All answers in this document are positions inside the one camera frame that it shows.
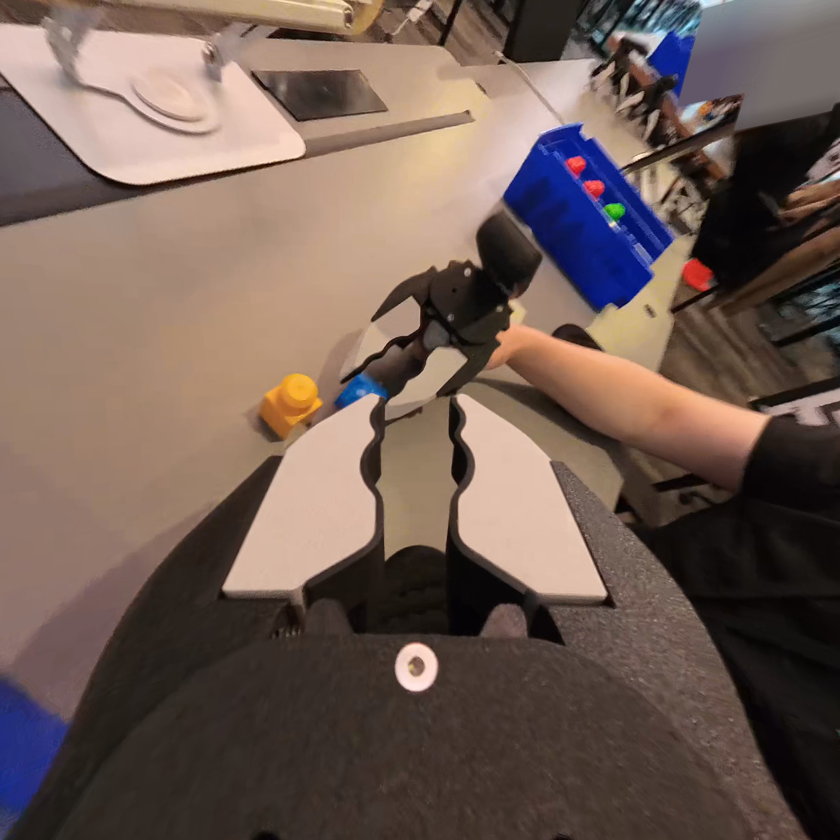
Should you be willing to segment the black partition panel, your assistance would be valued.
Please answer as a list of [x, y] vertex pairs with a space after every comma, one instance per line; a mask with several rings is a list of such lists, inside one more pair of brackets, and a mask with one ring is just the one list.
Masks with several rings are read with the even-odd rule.
[[519, 64], [560, 60], [585, 1], [519, 1], [502, 55]]

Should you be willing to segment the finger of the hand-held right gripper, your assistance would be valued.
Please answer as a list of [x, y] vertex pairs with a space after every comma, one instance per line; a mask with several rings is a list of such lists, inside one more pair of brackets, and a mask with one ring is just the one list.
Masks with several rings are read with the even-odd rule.
[[403, 351], [399, 365], [392, 369], [387, 379], [386, 422], [413, 415], [436, 400], [467, 361], [467, 357], [452, 346], [437, 347], [425, 360]]
[[423, 368], [423, 311], [409, 297], [374, 317], [345, 359], [340, 383], [366, 375], [383, 386], [405, 386]]

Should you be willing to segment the blue plastic bin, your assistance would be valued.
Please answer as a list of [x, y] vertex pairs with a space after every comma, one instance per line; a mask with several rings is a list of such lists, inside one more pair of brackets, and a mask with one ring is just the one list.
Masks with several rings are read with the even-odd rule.
[[60, 716], [1, 679], [1, 837], [37, 792], [67, 730]]
[[[587, 161], [579, 180], [565, 165], [576, 155]], [[585, 193], [589, 180], [604, 182], [600, 201]], [[503, 200], [596, 312], [635, 299], [675, 239], [598, 140], [585, 136], [580, 122], [539, 136]], [[609, 224], [602, 210], [606, 203], [625, 205], [620, 223]]]

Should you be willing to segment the grey desk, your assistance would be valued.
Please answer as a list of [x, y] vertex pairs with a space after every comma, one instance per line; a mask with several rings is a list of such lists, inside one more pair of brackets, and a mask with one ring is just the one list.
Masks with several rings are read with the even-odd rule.
[[642, 151], [590, 62], [462, 67], [425, 46], [262, 41], [263, 69], [359, 68], [389, 109], [301, 127], [309, 156], [2, 229], [2, 676], [74, 715], [156, 565], [281, 448], [289, 373], [329, 405], [401, 280], [476, 257], [539, 134]]

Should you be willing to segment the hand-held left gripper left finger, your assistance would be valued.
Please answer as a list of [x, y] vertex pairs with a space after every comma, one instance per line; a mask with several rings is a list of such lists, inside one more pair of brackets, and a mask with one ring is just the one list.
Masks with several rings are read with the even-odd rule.
[[384, 413], [366, 395], [287, 449], [223, 583], [227, 599], [301, 613], [327, 599], [364, 614], [384, 566]]

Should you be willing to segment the person's right forearm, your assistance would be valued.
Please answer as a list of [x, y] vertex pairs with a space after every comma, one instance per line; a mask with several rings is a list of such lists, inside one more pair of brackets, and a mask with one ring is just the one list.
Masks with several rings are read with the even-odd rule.
[[557, 340], [520, 376], [579, 422], [734, 492], [770, 419], [628, 360]]

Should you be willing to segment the white document stand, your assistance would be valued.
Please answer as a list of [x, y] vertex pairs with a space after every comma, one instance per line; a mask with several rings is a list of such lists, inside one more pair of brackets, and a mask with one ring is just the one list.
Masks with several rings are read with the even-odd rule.
[[[223, 18], [209, 40], [100, 31], [105, 6]], [[359, 35], [383, 2], [50, 2], [2, 24], [1, 71], [88, 168], [130, 186], [294, 161], [306, 146], [237, 59], [278, 28]]]

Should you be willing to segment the orange one-stud block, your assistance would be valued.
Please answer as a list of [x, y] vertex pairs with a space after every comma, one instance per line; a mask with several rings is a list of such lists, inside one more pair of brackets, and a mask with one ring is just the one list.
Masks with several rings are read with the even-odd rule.
[[280, 440], [297, 428], [308, 426], [322, 408], [317, 383], [306, 374], [289, 374], [264, 394], [259, 419]]

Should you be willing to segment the blue one-stud block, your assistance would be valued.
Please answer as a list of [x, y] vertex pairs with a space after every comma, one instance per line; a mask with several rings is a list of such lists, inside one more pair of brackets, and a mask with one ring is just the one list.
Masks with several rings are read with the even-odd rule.
[[388, 391], [382, 383], [366, 373], [358, 373], [344, 385], [340, 394], [335, 398], [333, 406], [337, 411], [341, 411], [370, 395], [381, 398], [386, 402], [389, 399]]

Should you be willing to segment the black desk inlay panel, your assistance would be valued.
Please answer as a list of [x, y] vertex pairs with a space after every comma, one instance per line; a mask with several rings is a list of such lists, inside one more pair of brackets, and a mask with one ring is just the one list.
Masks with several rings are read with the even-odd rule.
[[2, 88], [2, 227], [120, 201], [136, 193], [90, 171], [12, 88]]

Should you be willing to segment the person's right hand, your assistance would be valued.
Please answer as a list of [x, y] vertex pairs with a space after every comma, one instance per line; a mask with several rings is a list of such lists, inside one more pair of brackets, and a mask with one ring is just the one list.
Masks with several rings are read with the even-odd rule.
[[485, 364], [484, 371], [503, 366], [515, 372], [544, 363], [546, 348], [551, 349], [552, 338], [539, 330], [522, 324], [512, 324], [496, 336], [496, 346]]

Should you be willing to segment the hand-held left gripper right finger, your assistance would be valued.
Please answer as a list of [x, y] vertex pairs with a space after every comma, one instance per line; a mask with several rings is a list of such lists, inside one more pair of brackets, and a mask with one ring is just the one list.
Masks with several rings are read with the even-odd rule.
[[538, 624], [554, 606], [600, 607], [610, 593], [551, 458], [469, 395], [449, 403], [455, 493], [447, 532], [448, 598], [462, 624], [501, 605]]

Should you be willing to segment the person's black jacket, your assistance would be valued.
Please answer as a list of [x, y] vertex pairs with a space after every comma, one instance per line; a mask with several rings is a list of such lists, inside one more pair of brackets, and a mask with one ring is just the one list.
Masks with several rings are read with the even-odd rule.
[[838, 429], [772, 418], [738, 494], [645, 541], [705, 624], [805, 833], [838, 839]]

